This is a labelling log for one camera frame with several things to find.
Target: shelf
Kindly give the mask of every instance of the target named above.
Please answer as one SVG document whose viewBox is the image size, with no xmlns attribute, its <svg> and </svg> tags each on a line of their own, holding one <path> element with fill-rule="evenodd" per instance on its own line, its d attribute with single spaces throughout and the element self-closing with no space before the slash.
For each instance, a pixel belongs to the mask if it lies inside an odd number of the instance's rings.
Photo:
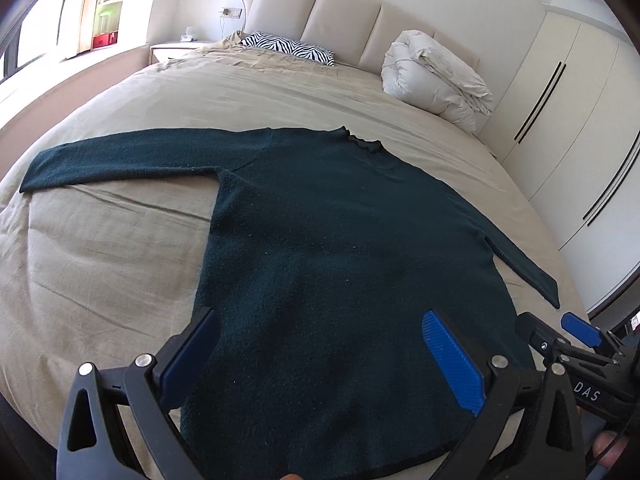
<svg viewBox="0 0 640 480">
<path fill-rule="evenodd" d="M 99 2 L 98 5 L 99 6 L 103 6 L 103 5 L 111 5 L 111 4 L 117 4 L 118 2 L 122 2 L 124 0 L 106 0 L 104 2 Z"/>
</svg>

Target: folded white comforter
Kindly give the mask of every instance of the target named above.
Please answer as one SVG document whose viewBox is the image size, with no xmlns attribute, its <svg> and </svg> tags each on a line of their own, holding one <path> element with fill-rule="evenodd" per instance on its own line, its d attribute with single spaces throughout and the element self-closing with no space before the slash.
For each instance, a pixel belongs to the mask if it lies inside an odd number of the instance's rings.
<svg viewBox="0 0 640 480">
<path fill-rule="evenodd" d="M 476 129 L 476 112 L 488 116 L 494 111 L 494 99 L 482 78 L 419 30 L 406 30 L 391 44 L 382 81 L 386 93 L 469 134 Z"/>
</svg>

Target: curtain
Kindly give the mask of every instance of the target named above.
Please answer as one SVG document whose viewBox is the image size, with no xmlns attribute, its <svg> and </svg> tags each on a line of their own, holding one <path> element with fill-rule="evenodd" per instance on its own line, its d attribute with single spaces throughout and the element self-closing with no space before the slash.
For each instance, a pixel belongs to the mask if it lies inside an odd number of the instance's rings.
<svg viewBox="0 0 640 480">
<path fill-rule="evenodd" d="M 71 58 L 91 50 L 98 0 L 65 0 L 60 20 L 60 53 Z"/>
</svg>

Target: blue gripper pad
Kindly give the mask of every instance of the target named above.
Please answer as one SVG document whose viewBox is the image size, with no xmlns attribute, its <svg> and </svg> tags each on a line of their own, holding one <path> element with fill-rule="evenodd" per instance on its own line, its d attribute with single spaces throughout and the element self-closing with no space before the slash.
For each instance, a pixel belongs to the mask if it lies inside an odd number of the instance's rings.
<svg viewBox="0 0 640 480">
<path fill-rule="evenodd" d="M 582 341 L 589 348 L 596 348 L 602 343 L 600 331 L 571 312 L 567 312 L 562 316 L 560 325 L 569 334 L 577 340 Z"/>
<path fill-rule="evenodd" d="M 179 408 L 200 375 L 220 339 L 220 316 L 207 309 L 200 324 L 174 356 L 160 381 L 158 403 L 165 410 Z"/>
<path fill-rule="evenodd" d="M 422 338 L 460 407 L 477 416 L 486 400 L 482 375 L 433 310 L 422 316 Z"/>
</svg>

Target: bed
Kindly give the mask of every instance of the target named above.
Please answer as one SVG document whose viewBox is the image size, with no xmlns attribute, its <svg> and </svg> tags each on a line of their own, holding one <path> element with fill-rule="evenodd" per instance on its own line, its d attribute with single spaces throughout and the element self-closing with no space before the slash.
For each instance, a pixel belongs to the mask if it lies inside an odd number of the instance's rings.
<svg viewBox="0 0 640 480">
<path fill-rule="evenodd" d="M 215 179 L 194 176 L 18 193 L 34 156 L 63 142 L 146 128 L 346 125 L 449 184 L 558 282 L 555 310 L 496 258 L 518 313 L 556 330 L 565 312 L 586 319 L 551 236 L 484 144 L 382 92 L 384 53 L 405 29 L 433 34 L 473 68 L 481 60 L 379 0 L 244 1 L 246 32 L 324 46 L 337 64 L 220 41 L 98 95 L 34 143 L 0 184 L 0 393 L 54 446 L 79 364 L 121 366 L 187 325 L 217 189 Z M 157 478 L 139 435 L 133 443 Z M 441 460 L 395 476 L 425 478 Z"/>
</svg>

